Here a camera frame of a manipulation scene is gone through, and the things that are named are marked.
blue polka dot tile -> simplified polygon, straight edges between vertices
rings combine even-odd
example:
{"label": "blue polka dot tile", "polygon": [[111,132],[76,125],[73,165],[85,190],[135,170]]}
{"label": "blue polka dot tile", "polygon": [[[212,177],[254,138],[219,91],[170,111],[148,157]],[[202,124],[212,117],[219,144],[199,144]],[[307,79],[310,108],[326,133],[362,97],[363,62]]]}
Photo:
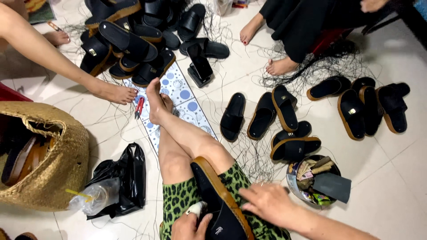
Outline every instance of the blue polka dot tile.
{"label": "blue polka dot tile", "polygon": [[[149,135],[152,145],[156,146],[154,149],[158,153],[160,129],[158,125],[152,124],[149,120],[150,109],[148,99],[145,94],[145,88],[135,87],[135,85],[132,84],[130,78],[123,80],[123,82],[126,86],[139,90],[138,96],[134,101],[135,106],[138,104],[140,97],[145,98],[141,113],[141,121]],[[215,133],[212,130],[212,127],[207,121],[205,114],[200,108],[199,103],[194,97],[191,88],[189,87],[186,79],[183,77],[182,71],[179,69],[176,62],[174,62],[168,71],[166,71],[166,74],[160,79],[160,83],[160,92],[167,94],[173,101],[173,105],[175,106],[173,109],[174,115],[186,122],[200,127],[212,135],[215,139],[217,139]]]}

bare foot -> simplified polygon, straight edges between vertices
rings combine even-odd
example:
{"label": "bare foot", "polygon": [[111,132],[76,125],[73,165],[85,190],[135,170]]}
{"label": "bare foot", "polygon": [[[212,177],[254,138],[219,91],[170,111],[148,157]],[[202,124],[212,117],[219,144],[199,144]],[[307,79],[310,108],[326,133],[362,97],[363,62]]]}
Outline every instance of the bare foot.
{"label": "bare foot", "polygon": [[159,125],[161,114],[167,112],[167,108],[160,96],[160,79],[156,77],[151,81],[145,90],[148,103],[150,104],[150,122]]}
{"label": "bare foot", "polygon": [[164,94],[164,93],[161,93],[161,94],[160,94],[160,97],[162,98],[163,103],[164,103],[164,105],[166,106],[166,109],[167,109],[170,113],[172,113],[172,109],[173,109],[173,102],[172,102],[172,99],[171,99],[167,94]]}
{"label": "bare foot", "polygon": [[110,102],[126,105],[135,100],[138,90],[125,86],[118,86],[99,80],[94,87],[87,87],[94,96],[105,99]]}
{"label": "bare foot", "polygon": [[249,41],[255,35],[256,31],[261,27],[264,21],[264,17],[261,13],[257,13],[253,19],[249,21],[246,26],[243,27],[240,31],[240,41],[243,42],[243,45],[248,45]]}
{"label": "bare foot", "polygon": [[288,72],[295,71],[299,66],[299,63],[296,63],[291,60],[290,57],[286,57],[284,59],[273,61],[271,59],[268,60],[267,72],[273,76],[283,75]]}
{"label": "bare foot", "polygon": [[68,37],[67,33],[63,31],[48,32],[43,34],[43,36],[55,47],[70,42],[70,38]]}

red chair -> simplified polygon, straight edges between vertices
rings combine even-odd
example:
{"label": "red chair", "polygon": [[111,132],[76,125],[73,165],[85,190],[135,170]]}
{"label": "red chair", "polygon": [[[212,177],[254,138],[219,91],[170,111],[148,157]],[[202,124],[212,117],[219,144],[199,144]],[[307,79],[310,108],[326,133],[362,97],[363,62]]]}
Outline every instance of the red chair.
{"label": "red chair", "polygon": [[309,52],[314,55],[322,54],[329,48],[330,44],[340,36],[346,38],[353,29],[326,29],[320,33],[320,36],[311,45]]}
{"label": "red chair", "polygon": [[26,101],[32,102],[33,100],[18,93],[17,91],[7,87],[0,82],[0,101]]}

human hand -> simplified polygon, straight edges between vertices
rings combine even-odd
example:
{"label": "human hand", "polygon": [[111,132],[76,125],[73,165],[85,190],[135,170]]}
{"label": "human hand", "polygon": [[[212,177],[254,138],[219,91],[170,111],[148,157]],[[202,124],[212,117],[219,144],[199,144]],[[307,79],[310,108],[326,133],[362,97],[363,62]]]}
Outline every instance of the human hand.
{"label": "human hand", "polygon": [[361,10],[364,13],[376,12],[380,10],[389,0],[362,0],[360,2]]}
{"label": "human hand", "polygon": [[294,216],[300,208],[278,184],[252,184],[248,189],[240,188],[239,194],[249,202],[242,209],[282,228],[293,229]]}
{"label": "human hand", "polygon": [[172,225],[172,240],[204,240],[206,229],[212,219],[212,214],[206,214],[196,228],[197,216],[194,213],[183,214]]}

